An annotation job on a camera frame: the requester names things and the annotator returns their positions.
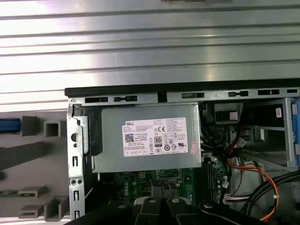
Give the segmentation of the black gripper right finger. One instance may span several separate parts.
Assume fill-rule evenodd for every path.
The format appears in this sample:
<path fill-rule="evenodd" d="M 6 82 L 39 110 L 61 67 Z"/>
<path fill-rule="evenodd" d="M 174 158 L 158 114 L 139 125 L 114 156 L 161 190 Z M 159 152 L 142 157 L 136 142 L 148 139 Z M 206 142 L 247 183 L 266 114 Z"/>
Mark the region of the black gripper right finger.
<path fill-rule="evenodd" d="M 197 206 L 187 204 L 184 198 L 166 201 L 175 225 L 263 225 L 264 222 L 214 202 Z"/>

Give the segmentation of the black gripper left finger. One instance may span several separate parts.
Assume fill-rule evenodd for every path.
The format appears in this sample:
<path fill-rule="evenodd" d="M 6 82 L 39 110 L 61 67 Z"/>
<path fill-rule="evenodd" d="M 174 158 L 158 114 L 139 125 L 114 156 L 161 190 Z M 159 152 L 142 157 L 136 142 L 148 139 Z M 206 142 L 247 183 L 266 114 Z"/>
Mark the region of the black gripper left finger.
<path fill-rule="evenodd" d="M 133 206 L 116 201 L 101 206 L 75 220 L 71 225 L 158 225 L 161 222 L 161 200 L 141 197 Z"/>

